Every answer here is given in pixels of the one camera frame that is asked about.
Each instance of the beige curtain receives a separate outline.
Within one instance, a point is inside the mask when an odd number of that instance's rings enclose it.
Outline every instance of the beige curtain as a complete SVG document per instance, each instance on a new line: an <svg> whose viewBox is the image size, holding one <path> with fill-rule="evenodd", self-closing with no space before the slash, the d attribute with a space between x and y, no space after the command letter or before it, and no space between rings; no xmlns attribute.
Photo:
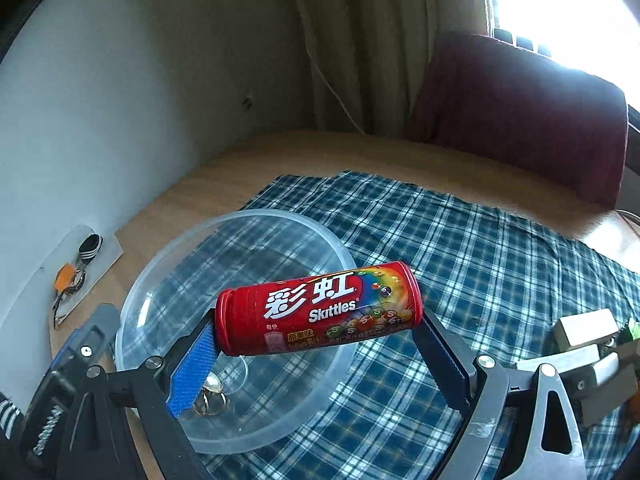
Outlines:
<svg viewBox="0 0 640 480"><path fill-rule="evenodd" d="M295 0L319 130L400 137L438 31L487 34L488 0Z"/></svg>

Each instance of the white cable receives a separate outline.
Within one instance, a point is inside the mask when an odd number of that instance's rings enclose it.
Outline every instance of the white cable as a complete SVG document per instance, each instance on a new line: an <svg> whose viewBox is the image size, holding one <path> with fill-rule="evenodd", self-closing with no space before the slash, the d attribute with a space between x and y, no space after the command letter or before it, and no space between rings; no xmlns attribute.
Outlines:
<svg viewBox="0 0 640 480"><path fill-rule="evenodd" d="M329 89L329 91L334 95L334 97L337 99L337 101L340 103L340 106L342 107L342 110L344 111L344 113L347 115L347 117L349 118L349 120L351 121L351 123L353 124L353 126L356 127L356 129L363 135L367 135L363 129L358 126L358 123L353 119L353 117L351 117L351 114L349 113L349 111L347 110L347 107L344 105L344 103L342 102L342 99L340 99L340 96L338 95L338 93L332 88L332 86L329 84L329 82L326 80L326 78L324 77L324 74L322 73L322 70L320 70L320 67L316 64L316 62L313 60L313 58L311 57L311 53L309 52L309 48L306 45L306 37L305 37L305 50L306 50L306 55L309 58L309 62L311 63L311 65L313 65L313 67L318 71L318 74L320 75L320 78L322 79L322 81L324 82L324 84L326 85L326 87Z"/></svg>

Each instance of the window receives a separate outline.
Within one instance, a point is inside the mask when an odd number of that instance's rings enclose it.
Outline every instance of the window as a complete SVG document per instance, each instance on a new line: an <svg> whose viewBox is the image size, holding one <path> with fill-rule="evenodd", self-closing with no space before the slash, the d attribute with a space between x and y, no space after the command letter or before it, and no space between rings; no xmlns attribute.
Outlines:
<svg viewBox="0 0 640 480"><path fill-rule="evenodd" d="M640 110L640 25L622 0L496 0L496 25L616 84Z"/></svg>

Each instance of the white block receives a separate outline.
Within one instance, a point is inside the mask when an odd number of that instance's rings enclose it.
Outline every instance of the white block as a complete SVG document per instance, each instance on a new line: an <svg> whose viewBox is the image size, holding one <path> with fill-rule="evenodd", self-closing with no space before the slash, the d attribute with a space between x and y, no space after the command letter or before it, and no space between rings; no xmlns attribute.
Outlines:
<svg viewBox="0 0 640 480"><path fill-rule="evenodd" d="M583 348L562 352L561 354L553 354L518 361L516 362L516 368L518 370L535 372L541 364L549 363L556 368L559 374L563 374L569 370L574 370L575 368L591 365L599 360L600 354L598 354L598 346L588 345Z"/></svg>
<svg viewBox="0 0 640 480"><path fill-rule="evenodd" d="M561 352L594 343L604 343L618 332L618 325L608 308L561 317L554 334Z"/></svg>

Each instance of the plaid cloth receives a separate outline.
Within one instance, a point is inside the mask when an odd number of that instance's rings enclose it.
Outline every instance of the plaid cloth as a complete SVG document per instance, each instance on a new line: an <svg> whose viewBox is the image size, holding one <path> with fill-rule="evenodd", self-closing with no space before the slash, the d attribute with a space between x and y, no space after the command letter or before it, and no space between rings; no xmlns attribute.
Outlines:
<svg viewBox="0 0 640 480"><path fill-rule="evenodd" d="M401 260L423 301L476 351L509 363L554 351L561 316L611 309L640 319L640 276L527 219L380 176L282 176L246 208L312 218L346 245L358 266ZM361 342L325 410L252 452L203 457L217 479L420 479L460 427L402 332ZM510 418L500 421L480 478L492 478ZM588 478L607 479L638 430L609 415L582 431Z"/></svg>

